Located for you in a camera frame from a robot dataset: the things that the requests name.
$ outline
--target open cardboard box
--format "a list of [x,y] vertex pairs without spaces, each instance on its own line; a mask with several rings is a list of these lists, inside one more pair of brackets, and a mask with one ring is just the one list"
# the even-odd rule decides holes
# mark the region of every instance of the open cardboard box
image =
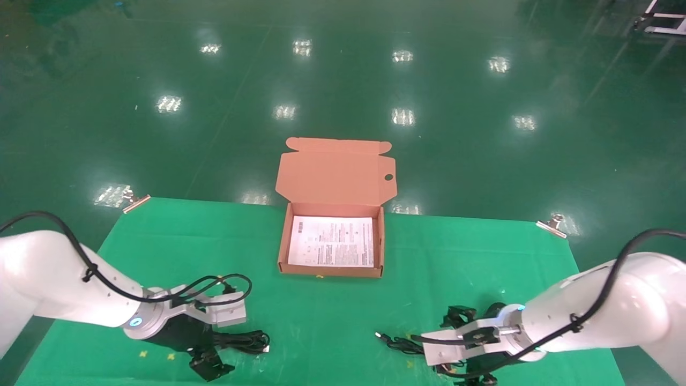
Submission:
[[[382,157],[390,142],[289,138],[295,150],[281,155],[276,191],[286,198],[279,271],[301,275],[381,277],[385,230],[383,203],[398,194],[395,159]],[[374,267],[288,264],[293,216],[371,217]]]

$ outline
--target green epoxy floor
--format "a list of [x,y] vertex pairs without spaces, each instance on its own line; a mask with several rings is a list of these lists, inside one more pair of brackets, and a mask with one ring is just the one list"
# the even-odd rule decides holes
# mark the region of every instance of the green epoxy floor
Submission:
[[[286,138],[387,140],[399,191],[388,210],[559,212],[587,269],[645,228],[686,228],[686,41],[631,32],[645,7],[0,0],[0,213],[55,212],[96,249],[120,215],[93,205],[112,183],[284,205],[274,182]],[[394,62],[401,50],[412,61]],[[491,70],[494,57],[507,72]],[[178,111],[158,112],[163,95],[182,98]],[[295,106],[292,120],[278,106]],[[409,111],[414,124],[398,124]],[[686,256],[677,243],[648,247]],[[30,326],[16,360],[46,325]],[[615,356],[628,384],[669,384],[641,350]]]

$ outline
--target green table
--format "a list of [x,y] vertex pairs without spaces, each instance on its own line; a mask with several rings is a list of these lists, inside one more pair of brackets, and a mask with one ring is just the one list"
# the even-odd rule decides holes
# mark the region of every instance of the green table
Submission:
[[[249,276],[248,322],[226,331],[262,329],[272,345],[259,356],[223,351],[237,369],[213,384],[231,385],[450,385],[423,357],[387,349],[374,332],[437,330],[450,305],[526,302],[577,272],[567,242],[532,223],[388,214],[381,279],[283,275],[283,215],[278,207],[154,198],[122,216],[99,253],[144,286]],[[57,321],[17,384],[203,385],[188,358],[116,328]],[[610,350],[553,353],[496,376],[501,385],[623,384]]]

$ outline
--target box lid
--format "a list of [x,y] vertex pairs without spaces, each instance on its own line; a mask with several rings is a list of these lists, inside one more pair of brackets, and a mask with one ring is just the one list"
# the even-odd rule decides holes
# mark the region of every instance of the box lid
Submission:
[[289,138],[276,191],[292,203],[381,206],[398,194],[390,142]]

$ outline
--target paper document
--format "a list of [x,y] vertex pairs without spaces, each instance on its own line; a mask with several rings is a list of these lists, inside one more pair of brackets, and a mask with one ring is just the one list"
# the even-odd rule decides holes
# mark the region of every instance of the paper document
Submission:
[[294,216],[288,264],[374,267],[371,217]]

